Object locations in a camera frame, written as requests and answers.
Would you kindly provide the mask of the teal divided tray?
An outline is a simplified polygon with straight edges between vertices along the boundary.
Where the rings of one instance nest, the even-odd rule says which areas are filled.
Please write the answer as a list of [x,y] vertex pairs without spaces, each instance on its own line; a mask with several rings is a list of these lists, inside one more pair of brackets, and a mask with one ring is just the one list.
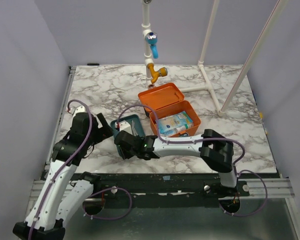
[[[120,126],[123,124],[123,130],[130,133],[131,135],[145,137],[145,131],[143,129],[142,123],[141,123],[138,115],[131,114],[131,115],[122,117],[119,121],[119,124],[120,124]],[[117,127],[116,120],[113,120],[110,123],[110,127],[112,128],[113,138],[115,139],[119,133],[119,130],[116,129],[116,127]],[[117,148],[119,156],[122,159],[125,160],[125,159],[129,159],[132,157],[132,155],[129,155],[129,154],[123,152],[120,146],[116,145],[116,148]]]

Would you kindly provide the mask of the blue cotton swab bag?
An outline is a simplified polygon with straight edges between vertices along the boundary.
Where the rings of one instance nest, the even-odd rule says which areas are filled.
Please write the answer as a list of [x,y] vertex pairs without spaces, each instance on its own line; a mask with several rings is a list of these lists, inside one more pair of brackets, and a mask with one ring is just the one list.
[[188,116],[188,114],[185,111],[160,118],[157,121],[159,134],[164,137],[171,137],[172,135],[178,134],[176,133],[176,128],[180,125],[185,125],[189,123],[193,123],[194,126],[193,120]]

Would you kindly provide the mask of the orange medicine kit box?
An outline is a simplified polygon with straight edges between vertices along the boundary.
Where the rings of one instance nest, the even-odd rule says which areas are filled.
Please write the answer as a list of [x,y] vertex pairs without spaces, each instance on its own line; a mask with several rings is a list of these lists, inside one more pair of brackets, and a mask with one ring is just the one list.
[[196,134],[196,131],[201,124],[201,120],[192,105],[185,100],[184,94],[174,83],[166,83],[150,90],[143,91],[138,94],[138,98],[143,105],[149,106],[155,110],[159,119],[184,111],[193,121],[194,126],[182,130],[181,133],[187,133],[189,136],[194,136]]

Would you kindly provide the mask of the white bottle green label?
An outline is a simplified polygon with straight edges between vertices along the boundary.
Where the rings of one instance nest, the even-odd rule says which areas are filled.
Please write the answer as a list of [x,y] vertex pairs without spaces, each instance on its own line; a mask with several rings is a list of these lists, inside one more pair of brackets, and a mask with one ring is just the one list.
[[178,127],[175,129],[175,131],[176,131],[176,133],[180,133],[180,132],[185,131],[185,130],[187,130],[187,129],[189,129],[189,128],[192,128],[193,125],[194,125],[194,124],[193,124],[192,122],[187,123],[187,124],[184,124],[184,125],[180,125],[180,126],[178,126]]

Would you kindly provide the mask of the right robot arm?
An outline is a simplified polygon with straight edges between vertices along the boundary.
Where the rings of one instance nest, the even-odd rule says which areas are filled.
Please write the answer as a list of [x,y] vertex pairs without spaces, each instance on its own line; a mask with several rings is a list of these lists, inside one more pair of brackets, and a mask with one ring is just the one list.
[[208,167],[218,172],[220,191],[231,196],[238,190],[238,180],[233,166],[234,142],[212,129],[203,134],[188,137],[161,137],[157,135],[132,135],[120,130],[114,137],[123,158],[137,157],[142,160],[168,156],[201,158]]

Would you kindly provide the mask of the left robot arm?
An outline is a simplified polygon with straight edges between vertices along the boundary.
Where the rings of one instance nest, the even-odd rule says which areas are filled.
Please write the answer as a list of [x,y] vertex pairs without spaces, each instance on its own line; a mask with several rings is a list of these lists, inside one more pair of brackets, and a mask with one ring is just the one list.
[[102,113],[73,115],[67,134],[53,146],[50,169],[38,199],[24,221],[12,232],[21,240],[62,240],[66,225],[87,197],[97,197],[99,177],[85,172],[68,196],[66,188],[89,149],[113,136],[113,130]]

